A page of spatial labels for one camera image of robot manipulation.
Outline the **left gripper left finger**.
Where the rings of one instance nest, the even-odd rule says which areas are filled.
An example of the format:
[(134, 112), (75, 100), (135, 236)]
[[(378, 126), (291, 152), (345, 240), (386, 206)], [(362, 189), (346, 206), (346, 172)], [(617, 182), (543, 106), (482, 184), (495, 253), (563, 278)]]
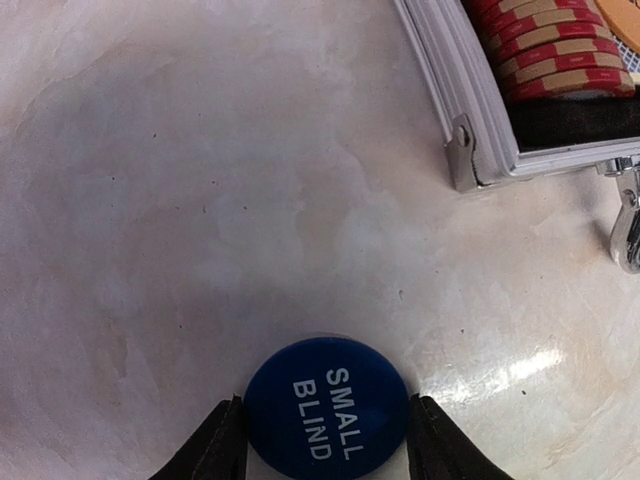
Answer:
[(221, 401), (184, 445), (150, 480), (245, 478), (245, 414), (242, 399)]

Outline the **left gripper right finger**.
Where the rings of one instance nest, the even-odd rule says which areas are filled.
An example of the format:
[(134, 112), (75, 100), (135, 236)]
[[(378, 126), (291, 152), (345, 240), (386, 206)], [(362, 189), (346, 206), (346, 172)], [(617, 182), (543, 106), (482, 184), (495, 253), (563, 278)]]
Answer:
[(410, 399), (407, 453), (411, 480), (512, 480), (430, 396)]

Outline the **blue small blind button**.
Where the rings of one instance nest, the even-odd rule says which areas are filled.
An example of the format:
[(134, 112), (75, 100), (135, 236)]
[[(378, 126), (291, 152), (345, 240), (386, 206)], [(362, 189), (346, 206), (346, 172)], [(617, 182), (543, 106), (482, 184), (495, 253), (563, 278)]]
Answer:
[(403, 442), (409, 393), (392, 363), (354, 340), (316, 337), (271, 356), (244, 394), (249, 442), (291, 479), (358, 479)]

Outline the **aluminium poker case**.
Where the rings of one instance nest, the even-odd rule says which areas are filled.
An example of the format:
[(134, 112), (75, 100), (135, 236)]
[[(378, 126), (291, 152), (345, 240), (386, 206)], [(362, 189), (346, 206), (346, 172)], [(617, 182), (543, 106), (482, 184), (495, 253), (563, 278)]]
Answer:
[(630, 98), (503, 99), (464, 1), (401, 1), (397, 9), (427, 82), (461, 192), (593, 167), (613, 177), (621, 208), (614, 261), (639, 270), (639, 85)]

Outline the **orange big blind button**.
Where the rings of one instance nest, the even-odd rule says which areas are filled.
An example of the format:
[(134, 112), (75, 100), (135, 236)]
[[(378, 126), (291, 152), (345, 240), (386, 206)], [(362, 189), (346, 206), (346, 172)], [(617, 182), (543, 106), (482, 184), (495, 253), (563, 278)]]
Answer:
[(616, 37), (638, 53), (640, 48), (639, 0), (596, 0), (595, 3)]

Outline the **blue playing card deck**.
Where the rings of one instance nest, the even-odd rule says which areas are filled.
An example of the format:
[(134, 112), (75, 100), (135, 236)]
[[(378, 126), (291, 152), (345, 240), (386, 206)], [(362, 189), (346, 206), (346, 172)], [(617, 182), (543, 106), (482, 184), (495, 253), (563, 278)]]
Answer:
[(632, 48), (621, 42), (618, 45), (621, 58), (627, 68), (633, 82), (638, 85), (640, 82), (640, 56)]

